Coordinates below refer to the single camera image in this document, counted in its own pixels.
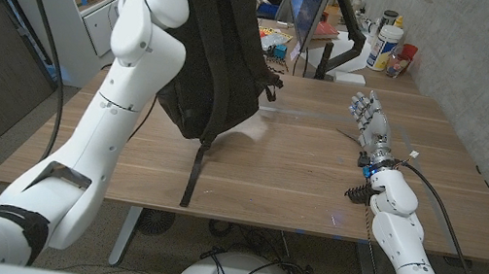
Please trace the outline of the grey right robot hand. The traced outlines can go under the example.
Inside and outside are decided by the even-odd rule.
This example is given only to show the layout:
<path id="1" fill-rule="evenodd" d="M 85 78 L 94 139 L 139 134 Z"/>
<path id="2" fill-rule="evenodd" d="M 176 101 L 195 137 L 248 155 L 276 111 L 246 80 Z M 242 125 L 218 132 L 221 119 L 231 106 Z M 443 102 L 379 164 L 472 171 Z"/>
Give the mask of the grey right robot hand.
<path id="1" fill-rule="evenodd" d="M 358 92 L 352 97 L 350 113 L 360 130 L 358 141 L 369 157 L 369 164 L 392 167 L 392 131 L 375 91 Z"/>

